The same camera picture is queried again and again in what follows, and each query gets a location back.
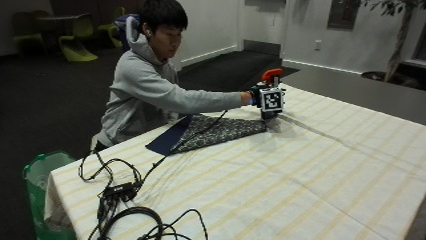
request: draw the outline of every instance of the green trash bag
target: green trash bag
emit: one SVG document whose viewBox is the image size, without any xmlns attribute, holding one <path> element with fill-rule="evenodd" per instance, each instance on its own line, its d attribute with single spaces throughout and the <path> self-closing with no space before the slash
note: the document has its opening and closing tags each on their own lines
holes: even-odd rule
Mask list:
<svg viewBox="0 0 426 240">
<path fill-rule="evenodd" d="M 41 154 L 25 167 L 23 177 L 27 182 L 31 213 L 39 240 L 74 240 L 73 230 L 53 230 L 45 221 L 46 188 L 51 171 L 77 160 L 63 151 Z"/>
</svg>

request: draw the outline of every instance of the white wall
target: white wall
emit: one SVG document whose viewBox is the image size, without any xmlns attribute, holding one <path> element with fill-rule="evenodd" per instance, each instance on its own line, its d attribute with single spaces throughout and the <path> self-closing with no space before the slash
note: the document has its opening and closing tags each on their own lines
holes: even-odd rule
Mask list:
<svg viewBox="0 0 426 240">
<path fill-rule="evenodd" d="M 180 0 L 180 3 L 190 23 L 176 60 L 186 67 L 238 50 L 239 0 Z"/>
<path fill-rule="evenodd" d="M 355 29 L 345 31 L 327 28 L 332 0 L 288 0 L 288 5 L 283 41 L 286 66 L 303 69 L 308 64 L 357 73 L 387 71 L 403 14 L 381 16 L 383 9 L 371 11 L 369 6 L 363 6 Z M 425 19 L 425 12 L 413 19 L 403 53 L 405 59 L 413 56 Z M 315 50 L 316 40 L 323 40 L 320 51 Z"/>
<path fill-rule="evenodd" d="M 242 0 L 240 14 L 242 39 L 283 43 L 286 0 Z"/>
<path fill-rule="evenodd" d="M 403 59 L 412 59 L 416 54 L 416 48 L 419 44 L 419 40 L 423 35 L 424 27 L 426 24 L 426 11 L 417 10 L 412 19 L 411 30 L 408 34 L 408 39 L 405 40 L 405 45 L 403 48 L 401 58 Z"/>
<path fill-rule="evenodd" d="M 15 54 L 13 15 L 15 12 L 33 12 L 38 9 L 53 13 L 50 0 L 2 0 L 0 8 L 0 56 Z"/>
</svg>

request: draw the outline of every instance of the young man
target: young man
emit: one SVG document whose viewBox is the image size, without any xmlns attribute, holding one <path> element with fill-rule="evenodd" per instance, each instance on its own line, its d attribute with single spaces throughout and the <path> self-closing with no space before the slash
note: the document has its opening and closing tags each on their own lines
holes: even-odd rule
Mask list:
<svg viewBox="0 0 426 240">
<path fill-rule="evenodd" d="M 119 60 L 97 150 L 167 123 L 167 113 L 219 112 L 250 105 L 250 92 L 191 91 L 179 87 L 168 59 L 176 54 L 188 17 L 176 0 L 147 0 L 140 23 L 127 19 L 131 50 Z"/>
</svg>

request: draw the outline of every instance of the black cable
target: black cable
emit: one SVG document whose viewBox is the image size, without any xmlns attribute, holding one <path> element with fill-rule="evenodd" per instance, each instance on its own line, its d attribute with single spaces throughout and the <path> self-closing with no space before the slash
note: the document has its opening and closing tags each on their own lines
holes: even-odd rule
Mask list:
<svg viewBox="0 0 426 240">
<path fill-rule="evenodd" d="M 128 208 L 126 210 L 123 210 L 120 213 L 118 213 L 116 216 L 114 216 L 110 221 L 106 223 L 106 226 L 103 228 L 103 232 L 100 233 L 100 239 L 107 239 L 108 237 L 108 232 L 115 224 L 115 222 L 131 215 L 131 214 L 144 214 L 144 215 L 148 215 L 152 219 L 155 219 L 158 225 L 163 225 L 163 221 L 162 221 L 162 218 L 160 218 L 160 215 L 151 209 L 151 208 L 147 208 L 147 207 L 132 207 L 132 208 Z M 163 235 L 163 228 L 159 228 L 159 231 L 158 231 L 158 234 L 156 234 L 156 240 L 162 240 L 162 235 Z"/>
<path fill-rule="evenodd" d="M 154 163 L 154 166 L 152 168 L 150 169 L 150 171 L 147 172 L 146 176 L 144 176 L 144 179 L 142 179 L 142 174 L 140 172 L 138 171 L 138 169 L 135 168 L 134 165 L 131 165 L 127 161 L 119 159 L 119 158 L 115 158 L 115 159 L 111 159 L 108 160 L 108 162 L 106 163 L 103 161 L 103 158 L 99 154 L 99 152 L 97 150 L 93 150 L 91 153 L 94 152 L 98 156 L 98 159 L 102 163 L 102 167 L 100 169 L 94 173 L 94 175 L 90 177 L 90 178 L 86 178 L 85 177 L 85 169 L 83 169 L 83 165 L 85 165 L 85 162 L 86 162 L 86 159 L 87 157 L 91 155 L 91 153 L 85 157 L 83 161 L 82 161 L 82 164 L 79 166 L 79 176 L 81 178 L 85 180 L 85 181 L 91 181 L 97 178 L 97 176 L 102 173 L 102 171 L 106 169 L 107 172 L 110 173 L 110 181 L 108 181 L 108 184 L 107 184 L 107 187 L 104 188 L 103 192 L 99 194 L 99 198 L 100 198 L 100 206 L 99 206 L 99 211 L 98 211 L 98 220 L 99 220 L 99 223 L 98 223 L 98 226 L 95 227 L 94 231 L 91 232 L 91 235 L 90 235 L 90 238 L 89 239 L 93 239 L 94 235 L 95 235 L 95 232 L 97 230 L 99 230 L 100 232 L 100 237 L 99 239 L 100 240 L 107 240 L 110 239 L 108 237 L 108 232 L 115 224 L 115 222 L 126 217 L 127 215 L 131 215 L 131 214 L 144 214 L 144 215 L 148 215 L 150 217 L 152 217 L 158 223 L 158 226 L 148 232 L 148 234 L 146 234 L 142 238 L 139 239 L 152 239 L 152 238 L 156 238 L 156 240 L 162 240 L 162 236 L 167 236 L 167 235 L 172 235 L 175 236 L 176 240 L 178 240 L 178 237 L 183 237 L 186 239 L 190 239 L 190 237 L 187 237 L 186 235 L 183 234 L 179 234 L 176 232 L 176 229 L 174 228 L 174 224 L 192 211 L 195 211 L 198 214 L 199 214 L 199 218 L 200 218 L 200 221 L 202 221 L 202 225 L 203 225 L 203 229 L 204 229 L 204 234 L 206 234 L 206 239 L 208 239 L 208 231 L 207 231 L 207 227 L 206 227 L 206 224 L 204 224 L 204 221 L 203 221 L 203 217 L 202 217 L 202 213 L 196 210 L 196 209 L 190 209 L 187 210 L 183 215 L 174 221 L 172 224 L 164 224 L 162 222 L 162 218 L 160 218 L 160 215 L 150 208 L 147 207 L 132 207 L 132 208 L 128 208 L 126 209 L 124 211 L 122 211 L 118 215 L 116 215 L 116 211 L 118 211 L 118 206 L 119 206 L 119 202 L 120 202 L 120 199 L 124 200 L 124 196 L 122 194 L 126 194 L 126 193 L 122 193 L 120 195 L 118 194 L 112 194 L 112 195 L 107 195 L 106 196 L 106 193 L 107 193 L 107 190 L 114 182 L 114 172 L 110 168 L 110 164 L 114 163 L 114 162 L 122 162 L 124 164 L 127 164 L 131 169 L 134 170 L 134 174 L 135 174 L 135 184 L 134 184 L 134 193 L 135 193 L 135 196 L 139 192 L 139 190 L 142 189 L 146 181 L 147 181 L 147 178 L 150 176 L 150 174 L 154 172 L 154 170 L 160 166 L 160 164 L 164 162 L 164 160 L 167 159 L 168 156 L 171 156 L 172 154 L 175 154 L 175 151 L 188 142 L 191 141 L 198 135 L 206 133 L 210 129 L 214 128 L 214 126 L 219 123 L 219 121 L 223 119 L 224 115 L 227 114 L 228 110 L 224 111 L 224 113 L 222 114 L 222 116 L 215 120 L 215 122 L 203 130 L 200 130 L 199 132 L 196 132 L 194 135 L 191 135 L 186 140 L 183 140 L 175 147 L 171 148 L 168 154 L 160 159 L 160 161 L 158 161 L 156 163 Z M 164 231 L 171 228 L 174 230 L 174 233 L 164 233 Z M 152 236 L 150 236 L 150 234 L 156 230 L 158 230 L 158 233 Z"/>
<path fill-rule="evenodd" d="M 178 236 L 179 236 L 179 237 L 184 237 L 186 239 L 191 239 L 191 238 L 187 237 L 186 235 L 176 233 L 176 230 L 175 230 L 175 228 L 174 228 L 174 225 L 182 220 L 182 218 L 183 218 L 190 212 L 196 212 L 196 213 L 198 213 L 199 218 L 200 218 L 200 222 L 202 222 L 202 225 L 203 225 L 204 237 L 206 237 L 206 239 L 208 240 L 208 239 L 210 239 L 208 230 L 207 230 L 207 227 L 206 227 L 206 224 L 204 224 L 204 221 L 203 221 L 202 213 L 199 212 L 198 209 L 190 209 L 190 210 L 187 210 L 187 211 L 182 214 L 182 216 L 179 216 L 179 218 L 178 218 L 171 224 L 158 225 L 155 228 L 151 229 L 151 231 L 150 231 L 147 234 L 144 234 L 144 236 L 143 236 L 142 238 L 139 238 L 139 240 L 152 239 L 156 235 L 150 236 L 150 234 L 151 234 L 158 228 L 163 228 L 163 227 L 166 227 L 166 228 L 163 228 L 163 231 L 166 231 L 168 228 L 172 228 L 172 230 L 174 230 L 174 233 L 164 233 L 163 236 L 166 236 L 166 235 L 174 235 L 174 236 L 176 237 L 176 239 L 178 239 Z"/>
</svg>

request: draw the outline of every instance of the white tablecloth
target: white tablecloth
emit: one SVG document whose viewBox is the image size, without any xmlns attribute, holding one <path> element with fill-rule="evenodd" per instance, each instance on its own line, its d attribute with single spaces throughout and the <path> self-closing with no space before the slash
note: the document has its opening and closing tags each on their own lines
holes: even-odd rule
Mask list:
<svg viewBox="0 0 426 240">
<path fill-rule="evenodd" d="M 119 210 L 146 206 L 171 223 L 196 208 L 210 239 L 425 239 L 426 127 L 286 88 L 286 111 L 267 133 L 168 157 Z M 260 119 L 260 110 L 244 107 L 226 117 Z M 146 145 L 166 130 L 107 149 L 103 159 L 120 158 L 146 175 L 162 159 Z M 63 225 L 70 218 L 79 238 L 89 239 L 108 174 L 83 182 L 79 165 L 53 172 L 47 218 Z M 99 168 L 93 155 L 86 176 Z M 116 184 L 134 181 L 124 164 L 112 168 Z M 58 211 L 62 206 L 66 214 Z M 111 238 L 136 239 L 154 226 L 148 217 L 130 216 Z M 176 229 L 204 239 L 196 214 Z"/>
</svg>

